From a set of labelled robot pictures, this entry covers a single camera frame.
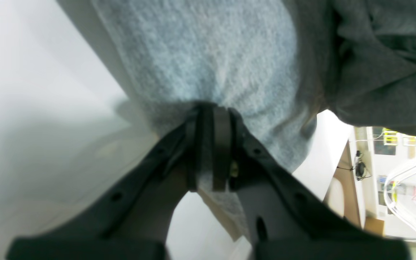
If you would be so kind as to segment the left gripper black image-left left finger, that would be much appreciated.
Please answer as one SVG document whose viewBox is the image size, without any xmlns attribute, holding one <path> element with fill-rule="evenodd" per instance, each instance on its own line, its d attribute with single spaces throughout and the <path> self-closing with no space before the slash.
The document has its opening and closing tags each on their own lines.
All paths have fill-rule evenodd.
<svg viewBox="0 0 416 260">
<path fill-rule="evenodd" d="M 166 260 L 173 212 L 188 191 L 198 191 L 213 108 L 193 108 L 86 210 L 42 235 L 14 239 L 6 259 Z"/>
</svg>

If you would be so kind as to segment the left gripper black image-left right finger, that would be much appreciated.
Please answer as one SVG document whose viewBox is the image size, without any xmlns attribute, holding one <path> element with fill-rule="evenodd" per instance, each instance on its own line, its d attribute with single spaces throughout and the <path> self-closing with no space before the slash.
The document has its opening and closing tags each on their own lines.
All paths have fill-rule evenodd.
<svg viewBox="0 0 416 260">
<path fill-rule="evenodd" d="M 215 107 L 213 190 L 236 193 L 256 260 L 410 260 L 408 246 L 364 232 L 317 199 L 247 130 Z"/>
</svg>

